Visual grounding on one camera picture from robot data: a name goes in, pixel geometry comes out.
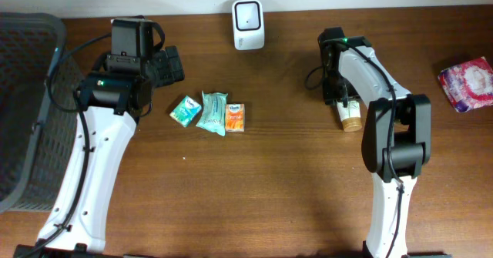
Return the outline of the white bottle with cork cap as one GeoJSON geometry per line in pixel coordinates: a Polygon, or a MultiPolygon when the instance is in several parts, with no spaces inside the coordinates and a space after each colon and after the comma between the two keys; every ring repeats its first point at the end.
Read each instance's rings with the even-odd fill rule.
{"type": "Polygon", "coordinates": [[[356,132],[362,129],[361,108],[357,100],[350,100],[347,106],[337,102],[337,111],[345,132],[356,132]]]}

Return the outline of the small teal tissue pack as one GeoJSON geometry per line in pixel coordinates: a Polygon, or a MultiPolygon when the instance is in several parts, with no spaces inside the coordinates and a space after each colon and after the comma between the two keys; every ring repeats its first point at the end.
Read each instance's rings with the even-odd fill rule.
{"type": "Polygon", "coordinates": [[[182,127],[187,127],[201,110],[202,106],[186,95],[169,115],[182,127]]]}

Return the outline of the teal wet wipes pack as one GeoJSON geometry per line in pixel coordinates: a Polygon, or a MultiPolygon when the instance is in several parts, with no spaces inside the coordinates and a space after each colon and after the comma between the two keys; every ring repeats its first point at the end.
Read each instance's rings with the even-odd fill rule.
{"type": "Polygon", "coordinates": [[[226,135],[225,115],[227,93],[202,92],[203,97],[203,112],[196,127],[205,129],[208,132],[217,133],[220,136],[226,135]]]}

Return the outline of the orange tissue pack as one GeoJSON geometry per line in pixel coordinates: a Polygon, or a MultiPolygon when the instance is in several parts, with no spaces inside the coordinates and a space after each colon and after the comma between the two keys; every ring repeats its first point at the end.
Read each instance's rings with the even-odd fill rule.
{"type": "Polygon", "coordinates": [[[243,132],[245,124],[244,104],[227,104],[225,118],[227,132],[243,132]]]}

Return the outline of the red purple tissue pack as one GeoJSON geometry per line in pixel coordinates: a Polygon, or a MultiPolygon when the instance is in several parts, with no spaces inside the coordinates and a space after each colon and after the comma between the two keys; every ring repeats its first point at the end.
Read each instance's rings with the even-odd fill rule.
{"type": "Polygon", "coordinates": [[[442,70],[438,81],[456,112],[492,106],[492,67],[484,56],[442,70]]]}

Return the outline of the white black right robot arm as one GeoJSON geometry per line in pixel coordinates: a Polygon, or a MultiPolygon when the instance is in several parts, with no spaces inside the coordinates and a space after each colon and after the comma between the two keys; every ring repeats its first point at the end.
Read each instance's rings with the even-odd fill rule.
{"type": "Polygon", "coordinates": [[[361,100],[367,107],[361,153],[373,204],[362,255],[406,257],[411,194],[431,156],[431,102],[399,85],[365,37],[347,37],[334,27],[324,29],[317,43],[325,103],[347,108],[361,100]]]}

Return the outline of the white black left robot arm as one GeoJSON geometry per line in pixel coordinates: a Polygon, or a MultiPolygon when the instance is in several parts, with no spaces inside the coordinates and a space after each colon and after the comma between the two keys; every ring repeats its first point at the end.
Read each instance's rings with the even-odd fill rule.
{"type": "Polygon", "coordinates": [[[104,53],[78,87],[77,127],[62,185],[33,246],[16,257],[94,257],[106,246],[116,176],[153,91],[184,79],[176,46],[150,57],[104,53]]]}

